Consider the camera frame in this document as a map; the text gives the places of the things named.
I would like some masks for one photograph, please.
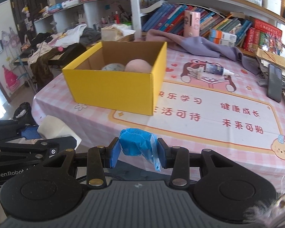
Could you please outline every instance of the white cloth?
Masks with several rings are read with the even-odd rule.
[[[37,132],[45,139],[73,136],[77,141],[75,150],[81,143],[81,138],[63,121],[54,116],[47,115],[38,127]]]
[[[82,24],[75,27],[74,29],[67,30],[67,32],[64,33],[65,37],[58,39],[54,46],[67,48],[69,45],[79,43],[79,39],[82,36],[86,27],[86,24]]]

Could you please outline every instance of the pile of clothes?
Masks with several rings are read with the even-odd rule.
[[[49,60],[60,55],[70,45],[81,43],[88,46],[101,39],[100,32],[81,24],[68,28],[66,32],[50,35],[39,33],[32,40],[31,47],[22,53],[21,57],[29,54],[28,65],[37,82],[37,89],[45,87],[54,76],[49,69]]]

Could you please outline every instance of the towel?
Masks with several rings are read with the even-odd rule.
[[[189,37],[185,38],[168,32],[150,29],[144,39],[137,41],[166,41],[168,48],[191,53],[193,55],[202,55],[219,58],[224,56],[236,62],[240,60],[243,67],[249,72],[257,75],[260,69],[256,65],[252,65],[243,53],[236,47],[229,47],[226,45],[217,45],[203,37]]]

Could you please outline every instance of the cartoon dog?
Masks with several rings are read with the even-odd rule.
[[[236,86],[233,83],[230,76],[221,76],[216,74],[211,74],[208,72],[203,73],[203,77],[200,80],[196,79],[197,74],[195,73],[195,69],[198,69],[200,66],[205,67],[207,62],[201,62],[199,60],[193,59],[190,63],[186,63],[184,65],[183,73],[180,78],[185,83],[192,83],[199,86],[205,86],[213,89],[219,90],[227,90],[229,92],[234,92],[236,90]]]
[[[277,155],[278,158],[285,160],[285,141],[284,135],[279,135],[277,139],[271,144],[271,150]]]

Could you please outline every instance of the cardboard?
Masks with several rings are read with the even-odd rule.
[[[272,63],[273,65],[285,69],[285,58],[271,53],[264,51],[260,48],[257,49],[256,56],[262,60]]]
[[[152,116],[166,73],[166,42],[99,42],[62,69],[81,104]],[[143,59],[151,73],[102,71],[110,63]]]

